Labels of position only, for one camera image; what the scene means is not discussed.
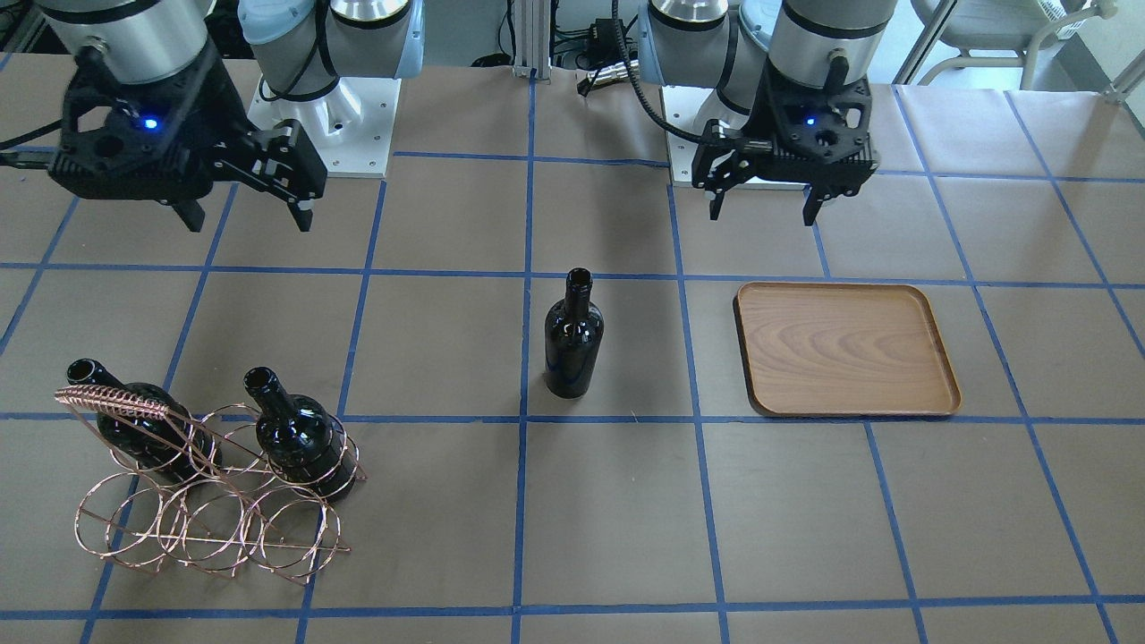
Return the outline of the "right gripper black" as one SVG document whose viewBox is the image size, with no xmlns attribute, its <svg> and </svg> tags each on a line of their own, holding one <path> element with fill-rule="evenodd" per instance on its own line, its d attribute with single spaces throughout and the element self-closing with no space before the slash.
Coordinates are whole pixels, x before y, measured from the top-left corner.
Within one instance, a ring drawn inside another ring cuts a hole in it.
<svg viewBox="0 0 1145 644">
<path fill-rule="evenodd" d="M 58 150 L 48 175 L 82 199 L 172 201 L 188 231 L 206 215 L 198 199 L 232 179 L 286 203 L 299 231 L 311 231 L 327 164 L 302 123 L 250 131 L 216 45 L 206 41 L 177 73 L 123 84 L 106 54 L 86 45 L 65 91 Z"/>
</svg>

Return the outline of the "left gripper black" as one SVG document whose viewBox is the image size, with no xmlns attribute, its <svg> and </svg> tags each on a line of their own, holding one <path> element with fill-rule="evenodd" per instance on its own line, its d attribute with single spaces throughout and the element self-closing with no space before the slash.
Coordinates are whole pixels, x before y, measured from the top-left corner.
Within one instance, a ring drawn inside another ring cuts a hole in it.
<svg viewBox="0 0 1145 644">
<path fill-rule="evenodd" d="M 705 123 L 692 158 L 692 187 L 705 191 L 716 221 L 733 187 L 757 178 L 804 183 L 802 221 L 818 223 L 826 201 L 858 196 L 878 165 L 869 134 L 872 107 L 864 77 L 829 94 L 764 76 L 741 131 Z"/>
</svg>

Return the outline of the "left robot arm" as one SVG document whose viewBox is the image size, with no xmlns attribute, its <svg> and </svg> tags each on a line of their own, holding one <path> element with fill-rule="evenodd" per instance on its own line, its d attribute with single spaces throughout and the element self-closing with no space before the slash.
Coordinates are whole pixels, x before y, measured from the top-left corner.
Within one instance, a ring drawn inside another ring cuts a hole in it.
<svg viewBox="0 0 1145 644">
<path fill-rule="evenodd" d="M 732 188 L 758 179 L 802 184 L 804 223 L 826 201 L 853 197 L 879 164 L 869 133 L 868 68 L 893 17 L 892 1 L 647 1 L 638 13 L 643 84 L 704 87 L 744 115 L 694 131 L 653 119 L 694 143 L 690 186 L 718 219 Z"/>
</svg>

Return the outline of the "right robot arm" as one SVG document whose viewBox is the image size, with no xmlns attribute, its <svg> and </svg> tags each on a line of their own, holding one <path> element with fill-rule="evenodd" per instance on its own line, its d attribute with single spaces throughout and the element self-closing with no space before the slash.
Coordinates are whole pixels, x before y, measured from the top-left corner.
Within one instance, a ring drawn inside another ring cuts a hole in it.
<svg viewBox="0 0 1145 644">
<path fill-rule="evenodd" d="M 238 181 L 283 201 L 299 231 L 327 172 L 380 175 L 396 101 L 424 65 L 421 1 L 242 1 L 266 121 L 232 84 L 194 1 L 41 1 L 76 61 L 57 150 L 5 152 L 93 201 L 155 201 L 200 231 L 198 201 Z"/>
</svg>

